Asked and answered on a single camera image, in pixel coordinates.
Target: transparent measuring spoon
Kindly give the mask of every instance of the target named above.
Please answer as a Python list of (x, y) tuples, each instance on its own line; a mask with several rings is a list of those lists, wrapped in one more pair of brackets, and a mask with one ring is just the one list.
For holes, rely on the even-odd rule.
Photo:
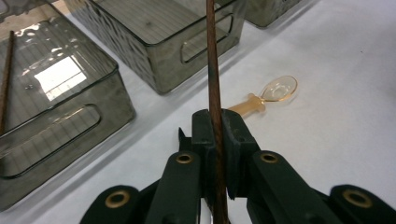
[(279, 102), (289, 99), (297, 89), (297, 80), (294, 77), (279, 77), (268, 83), (261, 96), (249, 93), (247, 100), (239, 105), (234, 105), (229, 110), (241, 116), (253, 111), (265, 111), (265, 102)]

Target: screw hole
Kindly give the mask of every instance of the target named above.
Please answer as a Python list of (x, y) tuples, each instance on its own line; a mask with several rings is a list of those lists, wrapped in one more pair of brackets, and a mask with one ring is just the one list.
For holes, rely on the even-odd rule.
[(277, 156), (272, 153), (262, 153), (261, 155), (262, 161), (269, 162), (269, 163), (276, 163)]
[(189, 154), (186, 154), (186, 153), (181, 154), (181, 155), (177, 156), (176, 161), (178, 163), (187, 164), (187, 163), (192, 162), (192, 156)]
[(118, 190), (106, 198), (106, 206), (109, 208), (118, 208), (129, 202), (130, 195), (126, 190)]
[(369, 208), (373, 206), (371, 199), (363, 192), (356, 189), (346, 189), (343, 192), (344, 198), (358, 207)]

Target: white table surface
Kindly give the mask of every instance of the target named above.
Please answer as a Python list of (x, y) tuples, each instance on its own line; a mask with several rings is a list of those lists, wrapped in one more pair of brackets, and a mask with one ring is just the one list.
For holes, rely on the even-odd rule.
[[(222, 107), (296, 77), (291, 101), (245, 118), (261, 149), (283, 155), (314, 189), (352, 184), (396, 208), (395, 12), (393, 0), (303, 0), (266, 29), (245, 22), (239, 45), (219, 58)], [(0, 213), (0, 223), (79, 223), (105, 189), (143, 189), (177, 152), (177, 128), (191, 136), (192, 113), (208, 108), (205, 69), (159, 96), (104, 49), (119, 61), (136, 119)], [(249, 223), (246, 200), (229, 202), (229, 216)]]

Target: plastic storage bin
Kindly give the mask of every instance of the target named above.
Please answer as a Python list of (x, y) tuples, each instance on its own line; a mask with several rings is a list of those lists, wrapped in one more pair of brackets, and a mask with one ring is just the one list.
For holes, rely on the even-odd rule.
[(134, 118), (117, 63), (51, 5), (21, 2), (7, 1), (1, 14), (1, 72), (11, 29), (15, 43), (0, 135), (0, 210)]
[(247, 21), (266, 27), (301, 0), (247, 0)]
[[(65, 0), (82, 24), (156, 92), (207, 65), (205, 0)], [(216, 1), (218, 55), (236, 45), (245, 0)]]

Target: spoon bowl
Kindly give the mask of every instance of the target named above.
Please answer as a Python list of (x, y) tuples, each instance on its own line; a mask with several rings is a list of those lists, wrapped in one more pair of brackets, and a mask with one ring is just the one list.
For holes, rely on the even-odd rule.
[(250, 93), (244, 103), (229, 108), (241, 116), (252, 111), (265, 111), (265, 102), (279, 102), (289, 99), (297, 89), (297, 80), (291, 76), (279, 77), (268, 83), (261, 96)]

